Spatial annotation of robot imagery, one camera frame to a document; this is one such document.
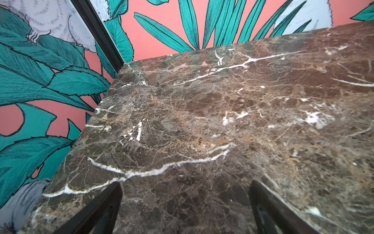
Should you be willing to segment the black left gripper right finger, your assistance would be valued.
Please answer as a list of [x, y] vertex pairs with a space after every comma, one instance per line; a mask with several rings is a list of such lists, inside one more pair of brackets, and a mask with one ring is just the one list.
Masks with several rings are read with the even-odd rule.
[[317, 234], [318, 231], [258, 180], [249, 188], [258, 234]]

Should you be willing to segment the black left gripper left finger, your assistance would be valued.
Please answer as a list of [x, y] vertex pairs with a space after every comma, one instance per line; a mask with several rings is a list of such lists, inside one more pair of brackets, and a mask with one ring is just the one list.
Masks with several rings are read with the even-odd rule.
[[112, 234], [123, 193], [119, 182], [111, 183], [55, 234]]

